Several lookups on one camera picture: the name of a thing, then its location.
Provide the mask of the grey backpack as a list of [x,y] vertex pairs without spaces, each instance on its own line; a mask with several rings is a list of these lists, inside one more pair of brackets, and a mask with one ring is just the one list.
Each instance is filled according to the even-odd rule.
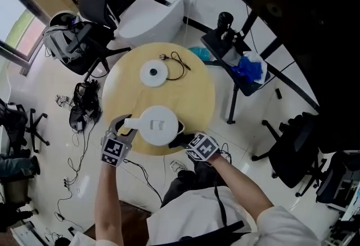
[[73,39],[76,39],[74,32],[63,25],[50,26],[43,35],[45,47],[50,50],[55,59],[60,60],[63,64],[68,64],[82,55],[77,43],[73,52],[67,50]]

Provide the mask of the round wooden table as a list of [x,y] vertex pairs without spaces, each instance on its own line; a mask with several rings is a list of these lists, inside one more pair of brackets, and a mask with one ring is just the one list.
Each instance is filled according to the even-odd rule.
[[[143,64],[176,52],[189,69],[167,61],[170,80],[150,88],[140,80]],[[207,129],[215,107],[215,87],[205,64],[190,50],[173,43],[149,43],[123,55],[110,70],[102,91],[103,118],[130,114],[140,117],[150,106],[168,107],[184,124],[185,133]]]

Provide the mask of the black office chair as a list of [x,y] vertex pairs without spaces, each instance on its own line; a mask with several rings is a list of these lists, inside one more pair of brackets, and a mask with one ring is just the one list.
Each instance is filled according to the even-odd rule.
[[330,160],[329,167],[322,174],[321,184],[316,191],[316,202],[347,207],[352,186],[360,182],[360,152],[336,152]]
[[35,109],[30,109],[30,118],[21,104],[6,103],[0,99],[0,126],[4,129],[9,138],[10,149],[15,154],[19,154],[21,147],[27,145],[24,138],[25,132],[30,134],[33,151],[38,153],[35,147],[35,137],[37,137],[46,146],[50,146],[50,142],[46,141],[37,131],[37,125],[42,118],[47,119],[48,115],[42,113],[36,120],[34,120]]
[[317,141],[317,126],[319,115],[303,112],[287,123],[281,123],[279,135],[270,125],[263,120],[274,139],[275,144],[266,153],[256,156],[251,160],[256,162],[268,158],[272,169],[272,178],[279,178],[287,187],[294,188],[305,176],[310,176],[308,184],[302,192],[297,192],[297,198],[303,196],[311,187],[318,187],[322,176],[322,168],[327,159],[318,159],[319,147]]

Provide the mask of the blue gloves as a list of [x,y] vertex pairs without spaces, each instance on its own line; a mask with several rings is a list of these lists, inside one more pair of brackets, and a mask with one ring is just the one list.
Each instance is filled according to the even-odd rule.
[[260,80],[263,74],[261,62],[252,62],[246,56],[240,58],[237,66],[231,66],[231,70],[248,83]]

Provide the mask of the white kettle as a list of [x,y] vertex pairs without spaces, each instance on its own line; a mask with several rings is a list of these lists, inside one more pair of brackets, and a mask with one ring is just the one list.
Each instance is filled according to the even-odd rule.
[[124,126],[136,129],[143,140],[154,146],[168,145],[185,130],[177,116],[160,105],[147,108],[139,118],[125,118]]

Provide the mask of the person's white shirt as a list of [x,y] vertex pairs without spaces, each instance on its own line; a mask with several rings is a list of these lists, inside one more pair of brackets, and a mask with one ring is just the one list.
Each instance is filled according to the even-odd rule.
[[[321,246],[316,235],[282,206],[271,207],[256,220],[253,232],[245,210],[237,203],[229,188],[218,189],[219,200],[226,211],[227,225],[243,222],[238,230],[243,236],[231,246]],[[147,219],[148,243],[160,245],[195,238],[223,227],[219,200],[214,189],[187,191],[160,208]]]

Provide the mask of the person's left white shoe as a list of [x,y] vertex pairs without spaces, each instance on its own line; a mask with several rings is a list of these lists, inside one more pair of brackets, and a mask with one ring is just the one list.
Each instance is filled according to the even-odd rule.
[[174,160],[170,163],[170,169],[172,170],[172,172],[175,174],[175,175],[178,175],[180,173],[180,171],[186,171],[187,168],[186,166],[178,161],[178,160]]

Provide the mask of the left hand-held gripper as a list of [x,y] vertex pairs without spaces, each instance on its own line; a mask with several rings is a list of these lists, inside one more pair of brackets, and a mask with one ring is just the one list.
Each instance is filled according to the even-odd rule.
[[102,139],[101,161],[113,167],[118,167],[132,149],[132,141],[137,134],[137,129],[130,129],[128,133],[121,133],[118,130],[124,124],[125,119],[131,114],[121,115],[114,118]]

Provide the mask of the black ribbed cylinder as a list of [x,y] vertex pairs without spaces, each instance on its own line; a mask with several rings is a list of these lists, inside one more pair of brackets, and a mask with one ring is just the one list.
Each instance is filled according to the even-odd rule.
[[222,35],[228,31],[233,22],[233,16],[229,12],[221,12],[218,16],[216,35],[222,39]]

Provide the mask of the white round disc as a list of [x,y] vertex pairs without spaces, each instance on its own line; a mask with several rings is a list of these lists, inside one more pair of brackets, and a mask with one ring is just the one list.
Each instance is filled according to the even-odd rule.
[[160,87],[168,77],[168,68],[161,60],[150,60],[139,72],[141,82],[148,87]]

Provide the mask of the person's black trousers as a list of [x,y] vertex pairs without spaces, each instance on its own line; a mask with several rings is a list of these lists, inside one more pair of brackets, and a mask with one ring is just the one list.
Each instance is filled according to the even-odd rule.
[[187,191],[206,189],[215,185],[227,186],[215,168],[205,162],[194,162],[194,171],[180,171],[176,176],[164,196],[161,208]]

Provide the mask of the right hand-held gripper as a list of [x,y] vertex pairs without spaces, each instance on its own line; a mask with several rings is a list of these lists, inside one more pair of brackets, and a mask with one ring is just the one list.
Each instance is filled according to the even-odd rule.
[[186,154],[193,161],[206,162],[214,153],[219,150],[215,140],[205,133],[198,132],[185,147]]

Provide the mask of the black screen stand with tray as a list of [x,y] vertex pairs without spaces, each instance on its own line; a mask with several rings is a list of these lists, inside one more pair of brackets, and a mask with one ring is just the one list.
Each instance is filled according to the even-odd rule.
[[206,48],[210,51],[210,53],[215,57],[214,61],[206,61],[205,64],[220,66],[222,67],[227,74],[231,77],[234,82],[233,88],[233,96],[231,101],[231,107],[229,111],[229,117],[227,119],[227,124],[234,124],[234,112],[237,100],[237,93],[241,91],[245,96],[252,95],[255,91],[264,87],[269,81],[270,76],[273,75],[275,78],[280,79],[284,84],[289,86],[292,90],[294,90],[303,100],[305,100],[314,110],[319,111],[319,105],[312,99],[308,94],[306,94],[298,85],[296,85],[290,78],[282,73],[281,70],[276,69],[271,64],[267,63],[268,73],[266,76],[265,83],[260,85],[256,82],[248,83],[245,78],[238,77],[232,70],[231,67],[226,64],[222,57],[232,48],[234,47],[236,51],[243,57],[245,52],[250,50],[250,47],[244,42],[244,38],[247,33],[251,31],[251,27],[253,26],[255,20],[257,19],[257,15],[254,12],[251,12],[241,31],[236,32],[231,27],[222,35],[222,39],[219,39],[216,35],[216,29],[209,29],[207,33],[201,37],[202,43],[206,46]]

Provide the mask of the black chest mount bar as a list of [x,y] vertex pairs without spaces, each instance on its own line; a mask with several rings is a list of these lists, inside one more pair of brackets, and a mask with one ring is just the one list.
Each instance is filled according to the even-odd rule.
[[240,232],[244,227],[244,223],[239,221],[197,237],[185,236],[179,241],[150,246],[231,246],[242,236],[249,234],[249,232]]

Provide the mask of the teal plastic bag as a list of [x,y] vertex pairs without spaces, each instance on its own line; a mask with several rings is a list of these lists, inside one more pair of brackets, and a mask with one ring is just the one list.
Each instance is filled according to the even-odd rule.
[[206,47],[190,47],[188,48],[192,53],[194,53],[202,61],[210,61],[210,52]]

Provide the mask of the black framed glass door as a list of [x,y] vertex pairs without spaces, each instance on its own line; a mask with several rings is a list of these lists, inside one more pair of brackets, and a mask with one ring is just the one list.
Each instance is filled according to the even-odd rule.
[[[33,0],[18,0],[27,10],[29,10],[37,19],[39,19],[45,26],[48,25],[50,17],[33,1]],[[0,56],[21,66],[25,70],[29,70],[32,66],[33,60],[36,58],[42,44],[42,33],[36,40],[34,46],[30,51],[30,57],[25,57],[25,54],[16,50],[6,42],[0,39]]]

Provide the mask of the white smart toilet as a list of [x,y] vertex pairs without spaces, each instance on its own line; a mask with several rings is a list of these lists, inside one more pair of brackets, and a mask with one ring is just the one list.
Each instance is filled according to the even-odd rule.
[[136,0],[120,18],[118,33],[133,47],[171,42],[183,23],[183,0]]

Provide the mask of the white plastic bag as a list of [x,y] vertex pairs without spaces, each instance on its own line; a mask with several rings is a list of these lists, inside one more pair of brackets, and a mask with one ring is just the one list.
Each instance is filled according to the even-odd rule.
[[259,63],[261,63],[261,69],[262,69],[261,78],[256,79],[255,82],[260,84],[260,85],[263,85],[266,82],[266,79],[267,79],[266,78],[267,73],[268,73],[267,63],[260,56],[260,54],[254,52],[254,51],[245,52],[244,56],[247,57],[250,62],[259,62]]

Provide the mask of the person's left forearm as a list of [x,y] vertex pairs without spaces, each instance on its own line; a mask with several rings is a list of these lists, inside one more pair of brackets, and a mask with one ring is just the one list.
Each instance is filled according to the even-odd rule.
[[124,246],[116,167],[102,163],[95,201],[96,240]]

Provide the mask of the grey pouch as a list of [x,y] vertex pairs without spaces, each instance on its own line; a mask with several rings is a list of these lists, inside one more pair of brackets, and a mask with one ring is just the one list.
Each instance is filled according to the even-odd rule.
[[241,55],[232,47],[223,57],[222,60],[229,66],[238,66]]

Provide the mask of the person's right forearm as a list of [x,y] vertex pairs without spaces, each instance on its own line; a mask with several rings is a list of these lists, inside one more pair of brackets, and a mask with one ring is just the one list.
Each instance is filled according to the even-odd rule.
[[215,153],[208,161],[230,188],[240,206],[255,222],[260,214],[273,207],[273,203],[262,189],[220,154]]

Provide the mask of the large black screen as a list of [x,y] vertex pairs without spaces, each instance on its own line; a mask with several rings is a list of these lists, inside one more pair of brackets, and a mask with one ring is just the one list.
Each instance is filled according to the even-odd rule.
[[360,0],[243,0],[294,58],[329,149],[360,150]]

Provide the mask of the white round tub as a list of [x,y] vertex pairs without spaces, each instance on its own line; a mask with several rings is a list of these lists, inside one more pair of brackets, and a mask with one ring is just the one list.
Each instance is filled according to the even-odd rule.
[[60,11],[51,18],[49,26],[70,26],[76,22],[77,18],[78,15],[71,11]]

